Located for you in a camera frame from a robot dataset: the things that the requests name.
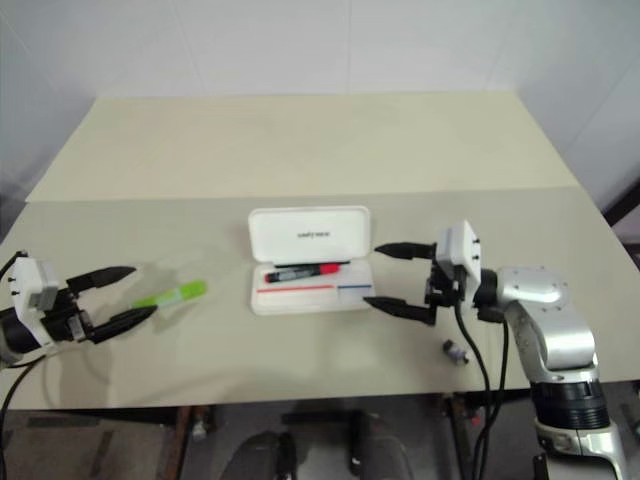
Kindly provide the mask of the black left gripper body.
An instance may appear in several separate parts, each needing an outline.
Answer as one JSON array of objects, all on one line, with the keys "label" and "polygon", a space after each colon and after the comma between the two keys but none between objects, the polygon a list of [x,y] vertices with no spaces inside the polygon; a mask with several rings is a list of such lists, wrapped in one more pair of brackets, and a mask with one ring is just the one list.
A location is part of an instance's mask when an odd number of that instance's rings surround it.
[{"label": "black left gripper body", "polygon": [[68,288],[58,292],[53,307],[44,313],[41,323],[56,343],[86,341],[94,331],[88,312]]}]

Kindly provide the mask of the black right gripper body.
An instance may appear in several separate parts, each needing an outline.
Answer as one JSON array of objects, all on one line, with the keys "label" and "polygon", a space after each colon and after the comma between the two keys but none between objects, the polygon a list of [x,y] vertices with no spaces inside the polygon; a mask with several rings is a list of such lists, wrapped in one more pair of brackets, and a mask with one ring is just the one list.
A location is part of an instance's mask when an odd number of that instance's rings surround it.
[{"label": "black right gripper body", "polygon": [[471,300],[470,275],[462,265],[454,265],[446,270],[436,261],[431,263],[427,279],[425,303],[431,309],[450,308]]}]

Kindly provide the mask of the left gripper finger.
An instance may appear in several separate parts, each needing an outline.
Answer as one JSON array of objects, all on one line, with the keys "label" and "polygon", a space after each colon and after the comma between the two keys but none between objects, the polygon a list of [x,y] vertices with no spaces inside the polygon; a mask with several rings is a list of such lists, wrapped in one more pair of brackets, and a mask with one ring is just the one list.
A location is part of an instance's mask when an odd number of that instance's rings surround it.
[{"label": "left gripper finger", "polygon": [[91,342],[100,344],[126,333],[152,316],[156,310],[157,306],[143,306],[115,315],[91,331]]},{"label": "left gripper finger", "polygon": [[66,284],[70,292],[79,296],[84,291],[117,283],[136,271],[131,266],[111,266],[69,278]]}]

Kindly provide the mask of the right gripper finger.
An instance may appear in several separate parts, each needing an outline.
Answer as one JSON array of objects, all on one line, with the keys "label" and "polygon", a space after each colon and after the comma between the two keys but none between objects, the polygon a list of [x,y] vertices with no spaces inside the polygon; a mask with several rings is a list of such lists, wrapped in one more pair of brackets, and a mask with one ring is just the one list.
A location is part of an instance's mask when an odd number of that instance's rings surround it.
[{"label": "right gripper finger", "polygon": [[436,324],[435,313],[427,307],[408,304],[405,300],[386,296],[367,296],[363,300],[372,308],[388,315],[423,323]]},{"label": "right gripper finger", "polygon": [[375,247],[374,251],[396,259],[433,260],[436,255],[436,248],[436,243],[391,242]]}]

